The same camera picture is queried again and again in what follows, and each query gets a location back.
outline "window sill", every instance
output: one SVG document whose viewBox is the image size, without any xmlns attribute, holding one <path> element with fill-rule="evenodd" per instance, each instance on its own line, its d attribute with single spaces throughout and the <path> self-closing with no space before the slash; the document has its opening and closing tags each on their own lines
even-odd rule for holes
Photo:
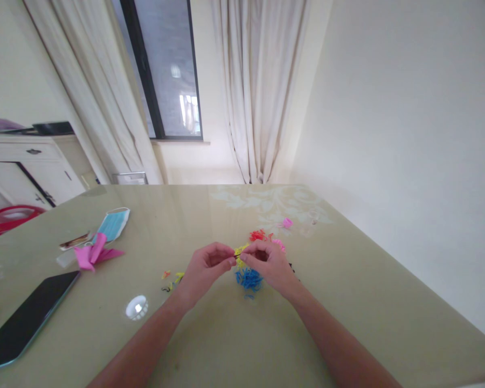
<svg viewBox="0 0 485 388">
<path fill-rule="evenodd" d="M 151 144 L 155 145 L 163 145 L 163 144 L 193 144 L 193 145 L 196 145 L 196 146 L 209 146 L 210 145 L 210 142 L 208 141 L 204 141 L 204 140 L 159 140 L 159 139 L 150 139 L 151 140 Z"/>
</svg>

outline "blue rubber band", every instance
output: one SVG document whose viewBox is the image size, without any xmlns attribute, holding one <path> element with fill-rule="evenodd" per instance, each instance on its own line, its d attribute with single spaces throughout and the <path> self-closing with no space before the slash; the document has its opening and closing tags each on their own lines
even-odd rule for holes
<svg viewBox="0 0 485 388">
<path fill-rule="evenodd" d="M 235 273 L 237 283 L 244 289 L 250 289 L 257 292 L 262 287 L 262 276 L 256 270 L 251 268 L 242 268 Z"/>
</svg>

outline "hand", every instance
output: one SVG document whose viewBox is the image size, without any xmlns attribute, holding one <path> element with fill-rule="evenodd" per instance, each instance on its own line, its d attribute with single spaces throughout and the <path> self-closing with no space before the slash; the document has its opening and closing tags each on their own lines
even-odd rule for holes
<svg viewBox="0 0 485 388">
<path fill-rule="evenodd" d="M 240 258 L 248 267 L 259 272 L 268 284 L 286 299 L 301 287 L 286 259 L 286 254 L 278 244 L 256 240 L 243 250 Z"/>
<path fill-rule="evenodd" d="M 234 253 L 232 248 L 219 242 L 195 251 L 173 296 L 179 297 L 180 304 L 190 310 L 218 277 L 235 266 Z"/>
</svg>

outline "cabinet door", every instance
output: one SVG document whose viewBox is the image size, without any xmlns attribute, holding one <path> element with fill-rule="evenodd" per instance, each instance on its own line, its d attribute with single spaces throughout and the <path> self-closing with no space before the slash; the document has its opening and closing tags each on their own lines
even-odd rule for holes
<svg viewBox="0 0 485 388">
<path fill-rule="evenodd" d="M 81 194 L 82 190 L 76 190 L 75 182 L 62 163 L 23 162 L 22 165 L 56 206 Z"/>
<path fill-rule="evenodd" d="M 0 192 L 6 193 L 13 205 L 52 208 L 16 163 L 0 162 Z"/>
</svg>

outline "finger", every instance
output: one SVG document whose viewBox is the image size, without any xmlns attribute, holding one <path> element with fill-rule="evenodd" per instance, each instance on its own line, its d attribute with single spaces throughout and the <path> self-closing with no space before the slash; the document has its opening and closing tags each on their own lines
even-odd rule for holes
<svg viewBox="0 0 485 388">
<path fill-rule="evenodd" d="M 266 252 L 268 255 L 272 254 L 273 249 L 277 244 L 272 242 L 255 240 L 249 247 L 246 247 L 243 252 L 248 254 L 255 254 L 258 251 Z"/>
<path fill-rule="evenodd" d="M 235 259 L 233 257 L 230 257 L 226 260 L 223 260 L 218 265 L 210 268 L 208 271 L 210 271 L 213 280 L 216 281 L 221 275 L 223 275 L 225 272 L 228 272 L 234 265 Z"/>
<path fill-rule="evenodd" d="M 247 253 L 241 253 L 241 260 L 246 263 L 248 267 L 256 270 L 262 275 L 264 270 L 266 269 L 266 266 L 268 265 L 265 261 L 261 261 Z"/>
<path fill-rule="evenodd" d="M 228 245 L 221 244 L 220 242 L 213 242 L 202 248 L 203 253 L 207 255 L 219 254 L 225 258 L 229 258 L 235 254 L 235 251 Z"/>
</svg>

